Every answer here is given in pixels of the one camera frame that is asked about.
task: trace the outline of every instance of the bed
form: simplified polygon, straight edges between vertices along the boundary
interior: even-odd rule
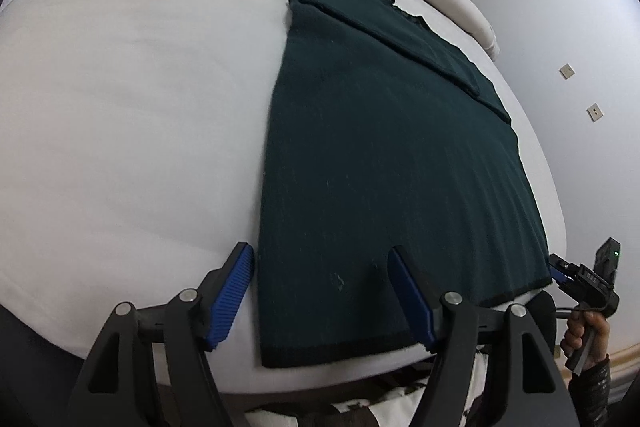
[[[544,154],[490,58],[497,51],[490,26],[464,1],[396,4],[424,17],[494,84],[549,251],[564,257],[564,220]],[[221,266],[236,241],[256,245],[269,106],[288,23],[287,0],[5,2],[0,303],[83,357],[118,302],[166,302]],[[209,355],[220,391],[323,387],[425,356],[414,346],[267,369],[256,324],[252,286],[228,341]],[[167,381],[162,360],[157,371]]]

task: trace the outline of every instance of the sweater sleeve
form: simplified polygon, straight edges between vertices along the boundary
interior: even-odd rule
[[[569,382],[569,394],[574,403],[580,427],[601,427],[607,421],[607,401],[611,376],[609,357],[583,371]]]

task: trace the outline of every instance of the mattress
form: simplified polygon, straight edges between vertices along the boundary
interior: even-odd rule
[[[494,83],[545,225],[558,196],[520,104],[470,35],[396,0]],[[257,246],[264,143],[287,0],[13,0],[0,14],[0,303],[85,356],[113,307],[164,303]],[[209,355],[220,391],[321,387],[424,356],[421,346],[292,369],[260,365],[255,287]],[[158,363],[161,380],[166,368]]]

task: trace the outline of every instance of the light switch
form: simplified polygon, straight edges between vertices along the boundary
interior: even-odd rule
[[[591,120],[596,121],[602,118],[602,111],[598,107],[597,103],[594,103],[590,108],[587,109]]]
[[[572,68],[569,64],[565,64],[564,66],[562,66],[562,68],[560,68],[560,73],[562,74],[562,76],[564,76],[564,79],[567,80],[574,76],[575,71],[574,68]]]

